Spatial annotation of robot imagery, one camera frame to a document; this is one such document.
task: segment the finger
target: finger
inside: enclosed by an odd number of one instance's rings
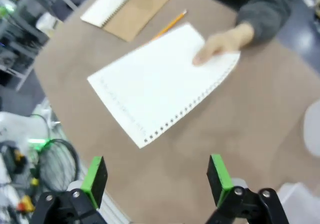
[[[196,54],[192,63],[201,65],[207,62],[214,53],[220,50],[220,45],[215,41],[207,42],[204,47]]]

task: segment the yellow pencil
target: yellow pencil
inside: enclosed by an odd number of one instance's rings
[[[169,29],[171,29],[180,19],[184,17],[184,15],[187,13],[187,10],[183,11],[177,18],[175,18],[166,28],[161,30],[160,33],[158,33],[152,40],[155,40],[159,38],[161,35],[163,35],[165,32],[167,32]]]

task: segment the notebook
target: notebook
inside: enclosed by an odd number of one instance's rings
[[[192,59],[204,43],[186,23],[88,77],[103,104],[139,148],[196,107],[237,64],[239,52],[193,66]]]
[[[125,41],[132,41],[168,0],[97,0],[81,16]]]

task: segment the brown notebook cover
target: brown notebook cover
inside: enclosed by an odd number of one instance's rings
[[[132,41],[168,0],[128,0],[103,26],[125,41]]]

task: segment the brown table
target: brown table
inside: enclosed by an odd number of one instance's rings
[[[235,13],[213,0],[170,0],[133,42],[80,20],[87,1],[58,28],[35,70],[63,129],[88,164],[104,155],[106,190],[133,221],[204,223],[214,210],[206,177],[211,153],[253,191],[284,182],[320,183],[320,159],[303,144],[306,108],[320,79],[277,41],[242,52],[236,70],[192,112],[139,149],[87,82],[87,77],[146,43],[182,10],[204,37],[232,27]]]

